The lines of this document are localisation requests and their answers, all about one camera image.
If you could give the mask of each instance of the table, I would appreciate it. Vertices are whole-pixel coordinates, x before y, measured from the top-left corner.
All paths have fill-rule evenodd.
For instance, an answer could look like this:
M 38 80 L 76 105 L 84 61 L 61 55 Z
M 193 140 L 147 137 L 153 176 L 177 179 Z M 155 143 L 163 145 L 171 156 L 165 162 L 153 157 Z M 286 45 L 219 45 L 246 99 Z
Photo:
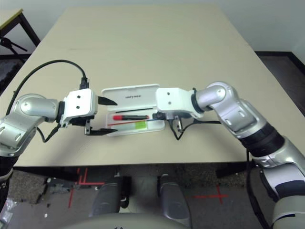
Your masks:
M 0 97 L 7 106 L 21 80 L 38 65 L 67 59 L 84 68 L 90 88 L 159 83 L 203 89 L 230 83 L 277 130 L 305 152 L 301 112 L 220 9 L 212 4 L 126 5 L 68 8 Z M 81 74 L 59 63 L 41 69 L 20 95 L 63 100 Z M 104 127 L 106 108 L 92 121 Z M 207 112 L 204 120 L 215 120 Z M 56 124 L 43 123 L 47 135 Z M 195 125 L 180 141 L 169 127 L 119 137 L 85 136 L 83 128 L 60 129 L 47 143 L 36 134 L 17 166 L 83 166 L 245 161 L 245 149 L 221 125 Z
M 38 46 L 40 39 L 22 12 L 23 9 L 0 10 L 0 38 L 4 37 L 9 31 L 20 23 L 34 45 Z

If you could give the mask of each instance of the cable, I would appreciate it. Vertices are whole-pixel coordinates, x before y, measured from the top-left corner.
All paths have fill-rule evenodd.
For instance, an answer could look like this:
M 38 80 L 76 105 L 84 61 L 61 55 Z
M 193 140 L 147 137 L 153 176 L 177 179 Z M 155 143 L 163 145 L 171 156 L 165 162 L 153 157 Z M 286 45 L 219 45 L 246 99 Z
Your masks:
M 8 197 L 10 186 L 10 179 L 7 179 L 3 183 L 0 183 L 0 212 L 2 211 L 6 198 Z
M 72 62 L 72 61 L 68 61 L 68 60 L 54 60 L 54 61 L 48 61 L 46 63 L 43 63 L 41 65 L 39 65 L 38 67 L 36 67 L 35 69 L 33 69 L 23 80 L 22 82 L 19 84 L 19 86 L 17 87 L 17 89 L 15 90 L 14 92 L 14 95 L 10 101 L 10 104 L 9 104 L 9 107 L 6 111 L 6 115 L 8 115 L 10 113 L 10 110 L 15 102 L 15 99 L 19 93 L 19 91 L 21 90 L 21 88 L 23 87 L 23 85 L 25 84 L 25 82 L 35 73 L 37 72 L 38 70 L 40 70 L 41 68 L 49 65 L 49 64 L 52 64 L 52 63 L 60 63 L 60 62 L 63 62 L 63 63 L 69 63 L 69 64 L 72 64 L 73 66 L 77 67 L 81 73 L 82 73 L 82 78 L 81 78 L 81 85 L 80 87 L 88 87 L 88 79 L 86 77 L 86 73 L 85 71 L 76 63 Z M 58 131 L 58 129 L 60 128 L 60 124 L 58 124 L 52 131 L 51 133 L 49 134 L 49 136 L 45 139 L 44 138 L 44 135 L 42 133 L 42 131 L 37 127 L 37 131 L 39 132 L 39 134 L 41 135 L 41 138 L 42 138 L 42 141 L 43 142 L 47 142 L 49 141 L 49 139 L 54 135 L 56 134 L 56 132 Z
M 249 151 L 247 150 L 247 178 L 246 178 L 246 188 L 247 188 L 247 193 L 248 197 L 252 206 L 252 209 L 254 211 L 254 214 L 256 215 L 258 221 L 262 225 L 263 229 L 270 229 L 264 214 L 262 213 L 262 210 L 258 204 L 258 201 L 254 195 L 254 192 L 252 190 L 252 185 L 251 185 L 251 164 L 250 164 L 250 156 L 249 156 Z
M 167 120 L 167 121 L 168 121 L 168 124 L 169 124 L 169 126 L 170 126 L 170 129 L 171 129 L 172 132 L 173 132 L 173 135 L 175 136 L 175 138 L 176 138 L 178 141 L 179 141 L 179 140 L 181 139 L 181 137 L 183 136 L 185 130 L 186 130 L 188 127 L 190 127 L 190 126 L 192 126 L 192 125 L 194 125 L 194 124 L 221 124 L 221 122 L 219 122 L 219 121 L 199 121 L 199 120 L 197 120 L 197 119 L 194 119 L 193 122 L 192 122 L 191 124 L 187 125 L 185 128 L 182 129 L 181 134 L 178 136 L 177 133 L 176 133 L 176 131 L 173 129 L 173 119 Z
M 14 95 L 13 95 L 11 101 L 10 101 L 9 107 L 8 107 L 8 109 L 7 109 L 7 111 L 6 111 L 6 115 L 8 115 L 8 114 L 10 113 L 10 110 L 11 110 L 13 104 L 14 104 L 14 101 L 15 101 L 15 99 L 16 99 L 16 97 L 17 97 L 19 91 L 21 90 L 22 86 L 25 84 L 25 82 L 26 82 L 35 72 L 37 72 L 37 71 L 40 70 L 41 68 L 43 68 L 43 67 L 45 67 L 45 66 L 47 66 L 47 65 L 49 65 L 49 64 L 52 64 L 52 63 L 59 63 L 59 62 L 69 63 L 69 64 L 74 65 L 75 67 L 77 67 L 77 68 L 81 71 L 81 73 L 82 73 L 82 79 L 87 80 L 85 71 L 84 71 L 78 64 L 76 64 L 76 63 L 74 63 L 74 62 L 72 62 L 72 61 L 68 61 L 68 60 L 54 60 L 54 61 L 48 61 L 48 62 L 46 62 L 46 63 L 43 63 L 43 64 L 39 65 L 37 68 L 33 69 L 33 70 L 32 70 L 32 71 L 22 80 L 22 82 L 19 84 L 18 88 L 15 90 Z
M 49 141 L 49 139 L 54 135 L 54 134 L 56 134 L 56 132 L 59 130 L 59 128 L 61 127 L 61 125 L 60 124 L 57 124 L 57 126 L 51 131 L 51 133 L 49 134 L 49 136 L 45 139 L 44 138 L 44 135 L 43 135 L 43 133 L 42 133 L 42 131 L 37 127 L 37 131 L 38 131 L 38 133 L 40 134 L 40 136 L 41 136 L 41 138 L 42 138 L 42 142 L 47 142 L 47 141 Z

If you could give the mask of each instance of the red tape marking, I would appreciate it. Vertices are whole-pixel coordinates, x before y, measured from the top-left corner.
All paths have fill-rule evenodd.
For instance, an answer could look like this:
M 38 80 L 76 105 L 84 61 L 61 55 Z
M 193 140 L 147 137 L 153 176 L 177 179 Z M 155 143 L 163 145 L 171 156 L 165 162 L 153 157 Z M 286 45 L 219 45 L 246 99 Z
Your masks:
M 228 197 L 227 194 L 221 194 L 221 195 L 197 195 L 197 196 L 192 196 L 192 198 L 224 198 Z
M 84 179 L 83 179 L 83 181 L 81 181 L 82 175 L 80 175 L 78 185 L 104 185 L 105 184 L 105 182 L 86 182 L 87 174 L 88 174 L 88 168 L 85 168 Z
M 70 192 L 70 198 L 69 198 L 68 208 L 71 208 L 73 193 L 74 193 L 74 189 L 72 188 L 72 189 L 71 189 L 71 192 Z
M 218 192 L 218 195 L 219 195 L 220 204 L 223 204 L 223 199 L 221 198 L 221 193 L 220 193 L 219 185 L 216 185 L 216 188 L 217 188 L 217 192 Z

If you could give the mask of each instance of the table leg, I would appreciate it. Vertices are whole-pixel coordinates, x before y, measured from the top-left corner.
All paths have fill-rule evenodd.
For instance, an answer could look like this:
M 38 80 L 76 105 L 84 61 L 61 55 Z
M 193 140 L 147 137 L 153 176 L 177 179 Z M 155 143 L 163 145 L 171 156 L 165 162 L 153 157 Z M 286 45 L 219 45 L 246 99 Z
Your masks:
M 20 55 L 19 55 L 13 48 L 9 48 L 9 50 L 12 51 L 12 53 L 17 57 L 17 59 L 19 59 L 22 63 L 25 63 L 25 60 L 22 59 L 22 58 L 20 57 Z
M 33 28 L 31 27 L 31 25 L 29 24 L 28 20 L 25 18 L 25 16 L 23 15 L 23 13 L 21 13 L 18 16 L 21 20 L 20 25 L 23 27 L 24 31 L 27 33 L 27 35 L 30 37 L 30 39 L 32 40 L 32 42 L 35 44 L 35 46 L 37 47 L 38 44 L 40 43 L 40 39 L 37 36 L 37 34 L 35 33 L 35 31 L 33 30 Z

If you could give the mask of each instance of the green object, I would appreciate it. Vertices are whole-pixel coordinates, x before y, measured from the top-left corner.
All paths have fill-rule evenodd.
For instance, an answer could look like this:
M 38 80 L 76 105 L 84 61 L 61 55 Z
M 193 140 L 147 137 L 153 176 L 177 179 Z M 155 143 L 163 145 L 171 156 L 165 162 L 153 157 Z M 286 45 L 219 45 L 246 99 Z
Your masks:
M 146 121 L 142 121 L 142 122 L 136 122 L 135 123 L 135 129 L 145 129 L 146 128 Z

